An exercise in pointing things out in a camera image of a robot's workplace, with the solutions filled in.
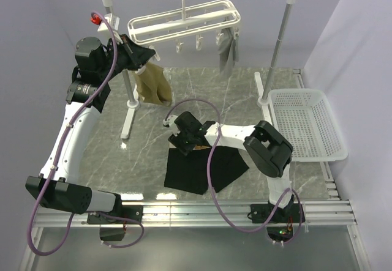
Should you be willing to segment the black underwear beige waistband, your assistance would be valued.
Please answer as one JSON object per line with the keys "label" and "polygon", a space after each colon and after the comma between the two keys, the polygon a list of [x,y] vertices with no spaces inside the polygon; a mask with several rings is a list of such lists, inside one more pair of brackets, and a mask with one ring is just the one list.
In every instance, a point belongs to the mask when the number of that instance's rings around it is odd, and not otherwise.
{"label": "black underwear beige waistband", "polygon": [[[207,192],[207,162],[211,149],[199,149],[183,155],[178,149],[168,152],[164,186],[197,195]],[[211,160],[211,181],[216,193],[223,190],[249,169],[239,150],[216,147]]]}

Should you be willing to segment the khaki underwear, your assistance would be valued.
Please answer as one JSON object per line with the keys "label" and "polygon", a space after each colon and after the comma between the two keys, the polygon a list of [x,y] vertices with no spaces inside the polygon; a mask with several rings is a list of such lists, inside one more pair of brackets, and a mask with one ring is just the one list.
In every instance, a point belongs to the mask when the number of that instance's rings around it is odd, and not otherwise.
{"label": "khaki underwear", "polygon": [[134,72],[134,79],[142,102],[162,106],[172,104],[172,89],[162,67],[148,62]]}

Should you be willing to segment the white clip hanger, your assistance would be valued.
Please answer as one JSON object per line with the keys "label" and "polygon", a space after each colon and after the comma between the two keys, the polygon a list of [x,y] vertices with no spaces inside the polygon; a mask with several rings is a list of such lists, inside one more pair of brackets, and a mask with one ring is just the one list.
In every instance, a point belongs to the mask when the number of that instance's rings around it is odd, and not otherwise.
{"label": "white clip hanger", "polygon": [[182,39],[195,36],[196,50],[201,50],[203,35],[215,33],[215,43],[221,45],[228,29],[233,39],[239,36],[241,15],[229,0],[215,0],[186,6],[181,0],[181,8],[155,13],[129,20],[129,37],[138,45],[154,46],[158,43],[175,41],[176,52],[182,49]]}

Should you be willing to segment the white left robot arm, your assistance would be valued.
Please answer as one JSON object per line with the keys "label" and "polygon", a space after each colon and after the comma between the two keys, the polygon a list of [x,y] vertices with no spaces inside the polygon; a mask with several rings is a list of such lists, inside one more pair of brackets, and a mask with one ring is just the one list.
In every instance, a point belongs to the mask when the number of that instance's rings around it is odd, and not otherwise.
{"label": "white left robot arm", "polygon": [[109,223],[124,215],[119,194],[92,190],[78,184],[80,163],[89,135],[110,94],[108,81],[123,71],[137,71],[155,55],[127,35],[103,45],[96,37],[77,42],[76,67],[67,90],[65,114],[55,146],[39,176],[29,176],[26,189],[35,208],[83,214],[102,212]]}

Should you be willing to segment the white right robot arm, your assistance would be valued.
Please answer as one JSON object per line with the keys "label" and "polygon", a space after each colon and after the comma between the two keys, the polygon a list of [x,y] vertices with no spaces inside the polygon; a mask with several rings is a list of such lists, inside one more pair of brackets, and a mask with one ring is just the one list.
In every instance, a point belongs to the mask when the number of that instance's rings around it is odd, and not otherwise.
{"label": "white right robot arm", "polygon": [[269,122],[262,120],[248,126],[215,121],[201,123],[186,111],[179,116],[167,116],[163,125],[171,130],[168,141],[184,156],[199,147],[220,146],[246,151],[267,177],[271,217],[282,222],[291,216],[294,194],[284,191],[290,188],[287,166],[292,160],[293,146]]}

